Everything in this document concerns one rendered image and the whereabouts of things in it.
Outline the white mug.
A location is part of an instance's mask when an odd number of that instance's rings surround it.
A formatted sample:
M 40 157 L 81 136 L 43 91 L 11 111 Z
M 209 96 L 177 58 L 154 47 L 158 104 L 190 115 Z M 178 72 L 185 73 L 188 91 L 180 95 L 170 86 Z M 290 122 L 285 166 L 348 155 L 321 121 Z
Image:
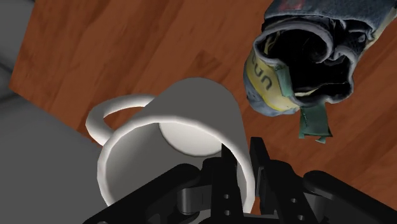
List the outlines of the white mug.
M 102 146 L 97 182 L 107 205 L 175 165 L 200 167 L 226 146 L 237 160 L 243 210 L 251 212 L 255 180 L 242 116 L 232 93 L 219 83 L 186 78 L 158 96 L 115 97 L 89 112 L 86 128 Z

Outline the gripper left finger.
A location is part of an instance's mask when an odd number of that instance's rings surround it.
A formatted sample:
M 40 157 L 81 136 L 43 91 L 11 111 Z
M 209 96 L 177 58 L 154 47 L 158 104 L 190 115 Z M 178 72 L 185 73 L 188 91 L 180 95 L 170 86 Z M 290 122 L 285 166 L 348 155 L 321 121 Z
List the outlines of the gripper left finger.
M 206 209 L 210 216 L 198 224 L 241 224 L 236 171 L 237 161 L 224 146 L 201 169 L 179 164 L 83 224 L 191 224 Z

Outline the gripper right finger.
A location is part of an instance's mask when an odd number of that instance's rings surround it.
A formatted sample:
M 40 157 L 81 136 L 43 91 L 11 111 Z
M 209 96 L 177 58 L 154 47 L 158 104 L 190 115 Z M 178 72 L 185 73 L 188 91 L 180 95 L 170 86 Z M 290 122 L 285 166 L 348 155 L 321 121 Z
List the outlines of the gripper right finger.
M 397 224 L 397 211 L 324 171 L 297 175 L 269 157 L 263 139 L 252 137 L 251 163 L 262 214 L 280 224 Z

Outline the blue and yellow shoe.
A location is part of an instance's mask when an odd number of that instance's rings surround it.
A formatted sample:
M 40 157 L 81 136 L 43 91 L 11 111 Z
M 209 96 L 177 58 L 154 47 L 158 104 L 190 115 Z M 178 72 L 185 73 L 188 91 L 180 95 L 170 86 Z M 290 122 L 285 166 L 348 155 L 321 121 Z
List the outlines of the blue and yellow shoe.
M 272 0 L 244 64 L 250 106 L 300 114 L 300 138 L 331 137 L 326 103 L 348 98 L 361 56 L 397 18 L 397 0 Z

